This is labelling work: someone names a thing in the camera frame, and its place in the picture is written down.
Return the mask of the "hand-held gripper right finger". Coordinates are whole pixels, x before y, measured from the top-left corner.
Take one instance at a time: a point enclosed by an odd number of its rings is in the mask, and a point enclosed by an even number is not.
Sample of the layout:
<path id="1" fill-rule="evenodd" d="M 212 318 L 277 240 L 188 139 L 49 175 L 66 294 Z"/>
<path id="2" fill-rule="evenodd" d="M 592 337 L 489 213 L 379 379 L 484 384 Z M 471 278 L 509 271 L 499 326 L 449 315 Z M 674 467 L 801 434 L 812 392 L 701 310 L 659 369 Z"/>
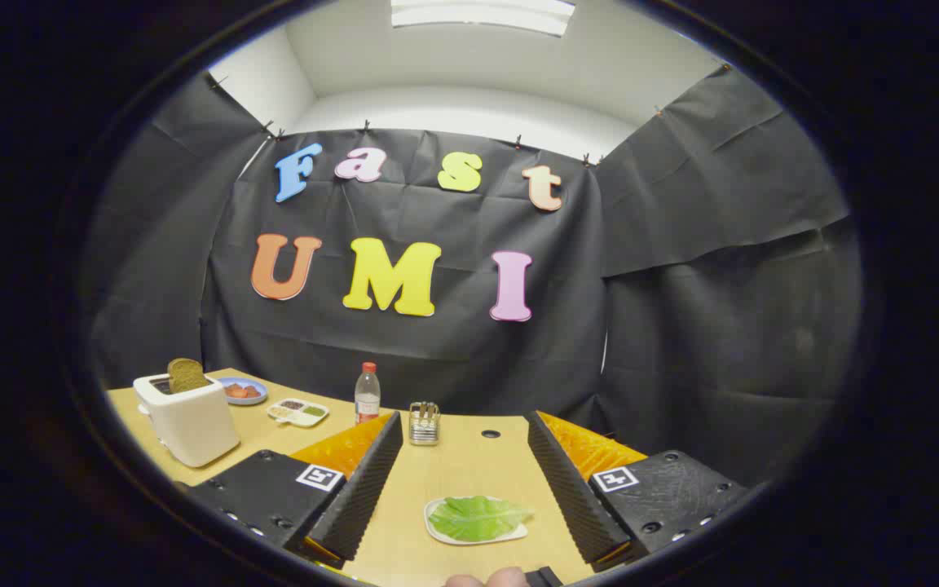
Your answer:
<path id="1" fill-rule="evenodd" d="M 645 456 L 540 410 L 527 423 L 571 539 L 596 572 L 699 534 L 748 492 L 682 451 Z"/>

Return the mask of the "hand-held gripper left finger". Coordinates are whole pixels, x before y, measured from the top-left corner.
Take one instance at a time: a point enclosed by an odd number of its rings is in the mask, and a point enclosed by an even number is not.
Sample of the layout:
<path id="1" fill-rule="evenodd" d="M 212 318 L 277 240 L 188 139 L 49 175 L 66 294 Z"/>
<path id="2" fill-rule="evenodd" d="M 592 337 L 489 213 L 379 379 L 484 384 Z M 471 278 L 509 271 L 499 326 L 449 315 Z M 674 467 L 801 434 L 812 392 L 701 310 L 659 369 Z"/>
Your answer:
<path id="1" fill-rule="evenodd" d="M 284 456 L 263 449 L 183 493 L 254 536 L 310 560 L 354 560 L 403 446 L 391 413 Z"/>

